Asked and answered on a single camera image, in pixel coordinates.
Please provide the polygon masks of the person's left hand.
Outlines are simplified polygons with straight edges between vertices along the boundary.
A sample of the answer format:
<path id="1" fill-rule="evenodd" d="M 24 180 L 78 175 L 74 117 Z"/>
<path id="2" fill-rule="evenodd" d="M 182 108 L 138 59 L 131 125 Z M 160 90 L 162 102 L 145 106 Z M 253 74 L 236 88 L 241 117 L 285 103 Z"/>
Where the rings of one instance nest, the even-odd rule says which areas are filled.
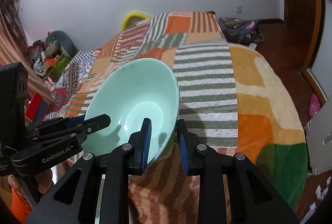
<path id="1" fill-rule="evenodd" d="M 44 171 L 32 180 L 21 179 L 12 174 L 8 176 L 8 183 L 22 197 L 27 194 L 30 183 L 32 183 L 32 190 L 38 189 L 41 194 L 46 194 L 54 186 L 52 175 L 51 169 Z"/>

